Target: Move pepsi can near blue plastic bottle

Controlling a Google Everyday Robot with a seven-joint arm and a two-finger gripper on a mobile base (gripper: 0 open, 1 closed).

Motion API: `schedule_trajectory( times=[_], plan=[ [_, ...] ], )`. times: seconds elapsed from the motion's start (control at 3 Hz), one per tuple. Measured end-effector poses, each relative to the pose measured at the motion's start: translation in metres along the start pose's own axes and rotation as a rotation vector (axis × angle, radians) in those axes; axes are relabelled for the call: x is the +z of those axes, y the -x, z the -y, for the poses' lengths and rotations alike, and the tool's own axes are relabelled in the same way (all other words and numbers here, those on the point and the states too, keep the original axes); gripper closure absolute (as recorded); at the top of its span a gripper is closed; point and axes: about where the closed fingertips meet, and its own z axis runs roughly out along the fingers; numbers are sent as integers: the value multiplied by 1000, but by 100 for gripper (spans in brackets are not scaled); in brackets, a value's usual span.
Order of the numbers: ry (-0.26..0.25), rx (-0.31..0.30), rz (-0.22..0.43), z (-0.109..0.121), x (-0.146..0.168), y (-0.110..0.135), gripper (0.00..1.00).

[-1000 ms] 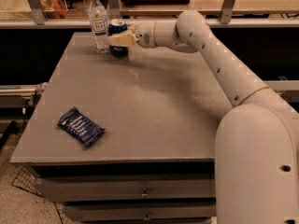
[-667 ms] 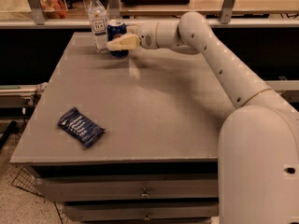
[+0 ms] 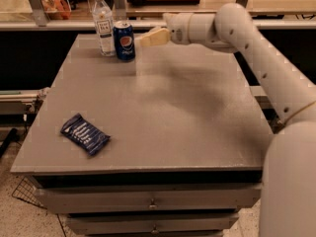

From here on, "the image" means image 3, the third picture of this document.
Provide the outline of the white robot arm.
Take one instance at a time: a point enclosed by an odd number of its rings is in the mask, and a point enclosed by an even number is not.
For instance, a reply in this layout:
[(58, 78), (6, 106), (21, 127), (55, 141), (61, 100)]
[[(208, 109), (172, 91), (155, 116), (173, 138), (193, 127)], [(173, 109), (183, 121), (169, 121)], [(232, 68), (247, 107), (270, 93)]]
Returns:
[(315, 237), (316, 86), (239, 4), (225, 4), (214, 14), (165, 13), (163, 19), (166, 26), (142, 35), (141, 45), (172, 41), (241, 52), (284, 124), (265, 156), (259, 237)]

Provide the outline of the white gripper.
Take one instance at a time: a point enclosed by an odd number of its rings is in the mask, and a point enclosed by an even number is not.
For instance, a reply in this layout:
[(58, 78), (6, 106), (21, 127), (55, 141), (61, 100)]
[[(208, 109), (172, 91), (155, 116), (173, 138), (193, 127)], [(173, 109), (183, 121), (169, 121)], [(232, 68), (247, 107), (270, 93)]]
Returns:
[(155, 27), (142, 35), (139, 39), (141, 46), (155, 46), (166, 44), (170, 40), (176, 44), (190, 44), (190, 20), (193, 13), (164, 13), (166, 28)]

